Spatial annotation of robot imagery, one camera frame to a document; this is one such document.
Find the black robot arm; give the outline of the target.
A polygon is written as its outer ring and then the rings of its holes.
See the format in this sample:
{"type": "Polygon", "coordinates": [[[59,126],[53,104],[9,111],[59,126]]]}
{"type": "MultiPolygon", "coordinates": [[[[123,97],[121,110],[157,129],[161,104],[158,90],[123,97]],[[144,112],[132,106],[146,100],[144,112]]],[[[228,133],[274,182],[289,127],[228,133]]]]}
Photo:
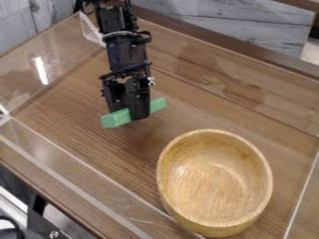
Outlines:
{"type": "Polygon", "coordinates": [[[103,7],[101,1],[77,0],[78,10],[94,14],[98,33],[102,35],[109,72],[99,76],[102,97],[110,113],[128,110],[132,120],[142,120],[150,114],[153,78],[146,44],[152,42],[148,31],[140,31],[130,1],[103,7]]]}

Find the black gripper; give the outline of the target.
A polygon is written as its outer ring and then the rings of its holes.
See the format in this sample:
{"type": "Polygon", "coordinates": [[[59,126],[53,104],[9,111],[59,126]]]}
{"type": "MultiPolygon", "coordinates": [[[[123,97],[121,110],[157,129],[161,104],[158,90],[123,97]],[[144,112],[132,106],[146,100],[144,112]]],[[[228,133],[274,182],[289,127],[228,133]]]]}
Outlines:
{"type": "Polygon", "coordinates": [[[102,36],[109,72],[99,76],[102,96],[109,112],[126,107],[130,120],[149,116],[149,87],[154,84],[150,74],[146,44],[152,42],[148,31],[118,31],[102,36]]]}

